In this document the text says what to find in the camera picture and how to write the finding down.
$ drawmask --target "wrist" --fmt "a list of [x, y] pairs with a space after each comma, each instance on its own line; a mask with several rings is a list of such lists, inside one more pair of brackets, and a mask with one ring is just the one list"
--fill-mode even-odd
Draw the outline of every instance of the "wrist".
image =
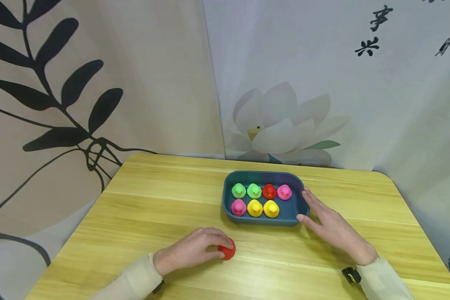
[[355, 244], [351, 251], [348, 251], [356, 265], [370, 265], [379, 258], [375, 247], [366, 240]]
[[165, 253], [164, 249], [158, 250], [153, 255], [153, 266], [161, 277], [175, 271], [174, 263]]

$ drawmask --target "curtain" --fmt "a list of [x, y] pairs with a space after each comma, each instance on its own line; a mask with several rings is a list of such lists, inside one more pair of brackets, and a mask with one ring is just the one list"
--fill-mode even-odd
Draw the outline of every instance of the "curtain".
[[0, 300], [26, 297], [129, 155], [224, 158], [202, 7], [0, 0]]
[[450, 0], [204, 0], [225, 155], [376, 170], [450, 269]]

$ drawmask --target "beige sleeve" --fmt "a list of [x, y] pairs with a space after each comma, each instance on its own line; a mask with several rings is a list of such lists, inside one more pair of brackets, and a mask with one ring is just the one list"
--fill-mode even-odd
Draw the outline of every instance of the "beige sleeve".
[[162, 282], [153, 254], [140, 257], [90, 300], [143, 300]]
[[370, 265], [357, 265], [362, 290], [368, 300], [413, 300], [403, 280], [383, 258]]

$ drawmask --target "human hand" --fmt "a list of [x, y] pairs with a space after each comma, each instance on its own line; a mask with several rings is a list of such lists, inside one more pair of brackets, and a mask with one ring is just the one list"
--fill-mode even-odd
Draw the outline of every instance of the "human hand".
[[298, 221], [330, 245], [347, 252], [357, 265], [369, 265], [378, 258], [373, 245], [358, 234], [338, 212], [324, 205], [307, 187], [302, 191], [302, 196], [321, 224], [302, 214], [297, 215]]
[[153, 265], [163, 277], [172, 271], [200, 265], [210, 259], [224, 258], [221, 251], [206, 251], [212, 245], [233, 248], [223, 231], [212, 227], [198, 228], [175, 244], [158, 250], [153, 255]]

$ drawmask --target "yellow rubber duck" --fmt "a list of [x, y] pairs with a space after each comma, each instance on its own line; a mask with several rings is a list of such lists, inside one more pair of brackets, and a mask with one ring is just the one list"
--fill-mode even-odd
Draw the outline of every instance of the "yellow rubber duck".
[[262, 215], [263, 206], [256, 199], [252, 199], [247, 205], [247, 211], [252, 217], [260, 217], [260, 215]]
[[269, 200], [263, 205], [263, 212], [269, 218], [276, 218], [280, 212], [280, 208], [275, 201]]

